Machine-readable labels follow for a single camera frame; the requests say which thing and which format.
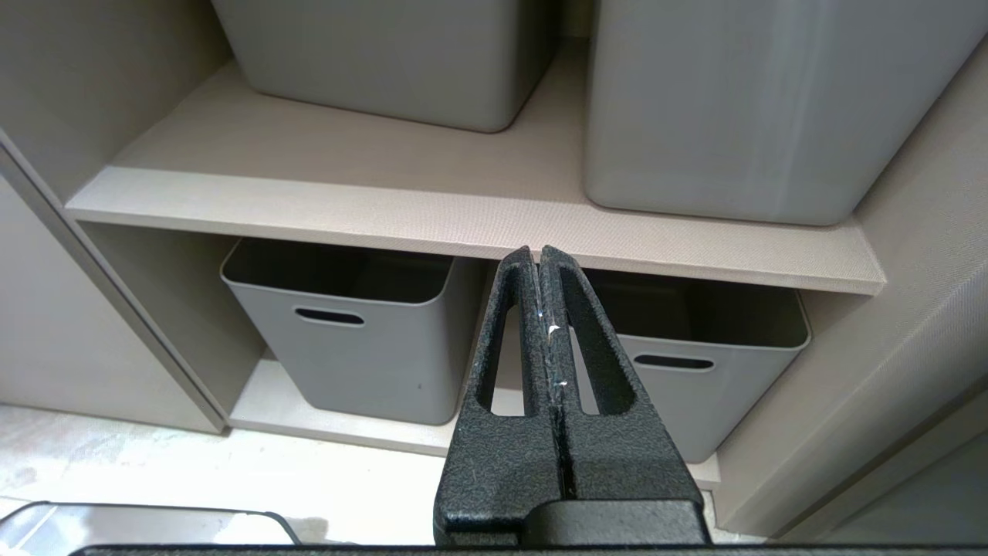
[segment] shelf bottom board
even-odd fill
[[[506,339],[510,337],[516,336],[506,334]],[[518,367],[502,365],[499,375]],[[499,408],[510,413],[521,406],[520,390],[496,389],[495,413],[501,413]],[[237,428],[441,457],[446,456],[456,427],[455,418],[435,426],[318,410],[302,397],[285,368],[270,355],[254,369],[229,421]],[[701,489],[712,490],[720,483],[716,454],[687,467]]]

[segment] gray storage bin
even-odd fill
[[[257,90],[497,132],[555,49],[558,0],[213,0]]]
[[[244,238],[221,274],[314,407],[428,424],[453,416],[481,261]]]
[[[794,290],[584,272],[669,435],[691,463],[713,454],[810,340]],[[595,413],[583,357],[578,349],[573,353],[584,411]]]
[[[585,187],[619,209],[845,219],[988,31],[985,0],[607,0]]]

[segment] cabinet door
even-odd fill
[[[0,403],[217,431],[3,176],[0,261]]]

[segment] textured black plastic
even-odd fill
[[[490,413],[497,358],[505,315],[516,304],[526,414],[498,417]],[[584,414],[580,406],[571,324],[599,416]],[[552,523],[554,543],[613,541],[606,527],[585,527],[577,519],[570,520],[574,536],[567,542],[558,519],[551,518],[554,512],[600,516],[604,506],[543,506],[557,501],[609,501],[614,523],[636,523],[640,533],[625,534],[623,544],[654,544],[659,538],[707,542],[700,491],[583,272],[569,255],[550,246],[536,267],[524,247],[501,262],[494,279],[436,496],[437,544],[542,544],[548,537],[534,531],[534,523]],[[650,504],[642,511],[642,504],[620,501]],[[539,507],[543,519],[529,518]]]

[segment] white floor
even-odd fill
[[[0,517],[31,501],[274,511],[304,542],[432,544],[443,458],[0,405]],[[712,527],[715,542],[762,542]]]

